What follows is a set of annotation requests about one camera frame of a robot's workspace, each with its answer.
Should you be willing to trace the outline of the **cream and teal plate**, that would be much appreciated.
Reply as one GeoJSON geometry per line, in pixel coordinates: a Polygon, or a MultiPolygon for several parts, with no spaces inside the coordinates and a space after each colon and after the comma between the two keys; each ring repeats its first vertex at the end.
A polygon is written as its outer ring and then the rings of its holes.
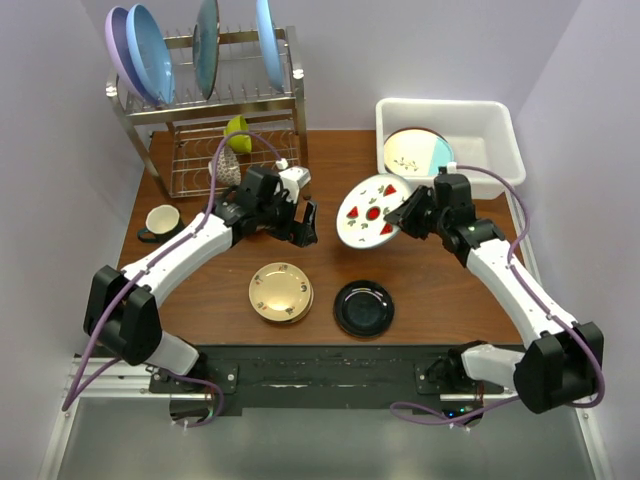
{"type": "Polygon", "coordinates": [[[451,145],[428,132],[402,132],[389,137],[384,142],[383,158],[391,173],[406,178],[430,177],[438,174],[439,166],[454,161],[451,145]]]}

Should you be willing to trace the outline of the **white floral bottom plate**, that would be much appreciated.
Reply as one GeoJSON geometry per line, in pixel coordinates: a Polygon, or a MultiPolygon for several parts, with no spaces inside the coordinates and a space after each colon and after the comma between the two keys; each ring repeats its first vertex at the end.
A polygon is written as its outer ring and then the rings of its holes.
{"type": "Polygon", "coordinates": [[[377,174],[361,181],[342,201],[337,217],[339,239],[348,247],[377,248],[393,239],[400,229],[385,216],[411,194],[409,184],[394,174],[377,174]]]}

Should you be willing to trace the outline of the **red rimmed cream plate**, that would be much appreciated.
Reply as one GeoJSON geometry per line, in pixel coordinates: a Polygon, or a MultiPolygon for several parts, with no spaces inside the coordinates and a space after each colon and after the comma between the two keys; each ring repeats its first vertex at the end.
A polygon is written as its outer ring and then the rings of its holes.
{"type": "Polygon", "coordinates": [[[447,142],[446,138],[443,135],[441,135],[439,132],[437,132],[437,131],[435,131],[433,129],[429,129],[429,128],[425,128],[425,127],[419,127],[419,126],[410,126],[410,127],[398,129],[398,130],[394,131],[391,134],[391,136],[398,135],[398,134],[400,134],[402,132],[417,132],[417,131],[428,132],[429,134],[434,135],[434,136],[442,139],[444,142],[447,142]]]}

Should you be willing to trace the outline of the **cream yellow small plate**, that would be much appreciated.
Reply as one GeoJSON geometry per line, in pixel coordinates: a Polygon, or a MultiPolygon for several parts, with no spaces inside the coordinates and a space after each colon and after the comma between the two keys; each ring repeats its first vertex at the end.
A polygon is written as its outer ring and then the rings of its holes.
{"type": "Polygon", "coordinates": [[[267,322],[291,324],[310,310],[314,291],[307,275],[297,266],[276,262],[261,267],[250,281],[249,302],[267,322]]]}

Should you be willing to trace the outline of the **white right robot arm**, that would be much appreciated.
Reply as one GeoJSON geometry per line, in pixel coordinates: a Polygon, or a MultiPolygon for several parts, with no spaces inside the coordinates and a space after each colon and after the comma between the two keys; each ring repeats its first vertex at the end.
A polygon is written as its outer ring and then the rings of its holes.
{"type": "Polygon", "coordinates": [[[437,235],[492,293],[522,339],[521,352],[482,341],[451,350],[443,369],[452,390],[466,393],[479,382],[500,385],[536,414],[559,406],[593,408],[603,401],[602,331],[560,308],[519,262],[516,245],[492,220],[477,216],[465,175],[442,172],[385,219],[413,238],[437,235]]]}

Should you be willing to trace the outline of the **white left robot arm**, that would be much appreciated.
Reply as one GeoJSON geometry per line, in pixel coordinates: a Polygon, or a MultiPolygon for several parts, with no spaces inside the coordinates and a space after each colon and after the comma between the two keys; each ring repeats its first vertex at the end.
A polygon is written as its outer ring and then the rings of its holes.
{"type": "Polygon", "coordinates": [[[101,268],[92,279],[83,325],[90,343],[101,344],[129,365],[172,372],[173,382],[185,392],[200,390],[207,380],[203,356],[162,328],[160,306],[201,266],[258,231],[298,247],[316,243],[316,204],[308,202],[303,220],[295,218],[310,180],[304,167],[280,172],[251,167],[239,185],[215,198],[151,254],[121,270],[101,268]]]}

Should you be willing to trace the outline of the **black small plate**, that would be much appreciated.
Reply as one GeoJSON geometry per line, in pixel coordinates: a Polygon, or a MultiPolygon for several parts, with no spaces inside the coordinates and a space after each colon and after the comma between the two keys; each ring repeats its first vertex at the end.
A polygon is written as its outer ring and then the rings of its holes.
{"type": "Polygon", "coordinates": [[[361,339],[383,335],[395,315],[392,296],[380,284],[356,280],[337,293],[333,314],[337,325],[347,334],[361,339]]]}

